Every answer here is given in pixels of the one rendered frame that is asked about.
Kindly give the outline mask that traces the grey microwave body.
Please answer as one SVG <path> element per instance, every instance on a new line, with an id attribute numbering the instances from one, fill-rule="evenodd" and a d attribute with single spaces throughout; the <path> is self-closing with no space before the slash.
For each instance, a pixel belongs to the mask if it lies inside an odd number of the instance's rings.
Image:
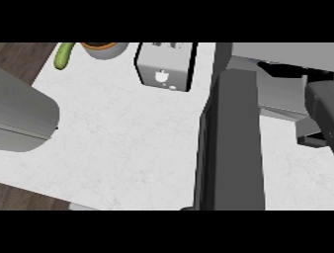
<path id="1" fill-rule="evenodd" d="M 334 43 L 219 42 L 215 70 L 256 73 L 258 106 L 267 116 L 295 122 L 296 143 L 324 147 L 326 140 L 304 108 L 305 84 L 334 80 Z"/>

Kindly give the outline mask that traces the grey pot with orange rim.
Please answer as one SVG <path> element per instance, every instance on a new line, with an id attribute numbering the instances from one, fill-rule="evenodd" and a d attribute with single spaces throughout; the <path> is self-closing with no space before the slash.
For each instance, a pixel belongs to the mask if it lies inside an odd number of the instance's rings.
<path id="1" fill-rule="evenodd" d="M 128 47 L 126 42 L 83 42 L 80 45 L 88 55 L 100 60 L 119 56 Z"/>

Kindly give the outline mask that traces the green cucumber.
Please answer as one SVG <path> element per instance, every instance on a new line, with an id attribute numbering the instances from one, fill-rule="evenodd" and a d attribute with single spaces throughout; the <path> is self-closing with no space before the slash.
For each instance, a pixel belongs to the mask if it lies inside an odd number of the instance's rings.
<path id="1" fill-rule="evenodd" d="M 58 46 L 54 59 L 54 67 L 57 70 L 63 70 L 66 68 L 73 46 L 73 42 L 63 42 Z"/>

